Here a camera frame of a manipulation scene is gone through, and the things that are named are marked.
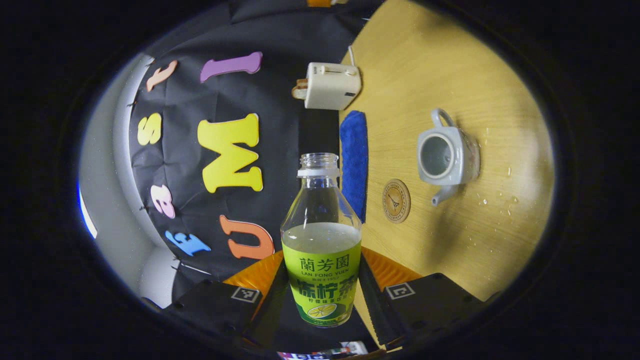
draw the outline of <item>wooden table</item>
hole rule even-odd
[[[554,159],[543,116],[525,83],[452,19],[407,0],[388,0],[353,43],[363,88],[351,110],[369,137],[362,245],[420,273],[442,272],[481,300],[503,290],[538,244],[550,213]],[[350,63],[345,56],[343,63]],[[418,135],[442,108],[480,146],[478,179],[438,207],[418,177]],[[411,195],[394,224],[382,191],[392,178]],[[371,330],[358,289],[356,308]]]

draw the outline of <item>blue cloth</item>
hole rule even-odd
[[[342,194],[364,224],[367,211],[369,142],[364,113],[352,111],[340,125]]]

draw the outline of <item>wooden coaster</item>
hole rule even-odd
[[[382,191],[382,208],[389,221],[399,224],[409,215],[411,210],[411,197],[406,185],[398,180],[391,179]]]

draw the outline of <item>glass bottle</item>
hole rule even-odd
[[[360,266],[362,225],[338,189],[337,162],[325,152],[301,157],[302,186],[280,227],[298,312],[316,327],[349,320]]]

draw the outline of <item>teapot handle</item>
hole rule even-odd
[[[440,120],[441,116],[448,126],[455,126],[453,124],[453,120],[451,120],[451,117],[449,116],[449,114],[447,114],[446,111],[440,108],[435,108],[431,110],[431,120],[433,120],[433,124],[436,127],[442,127],[442,121]]]

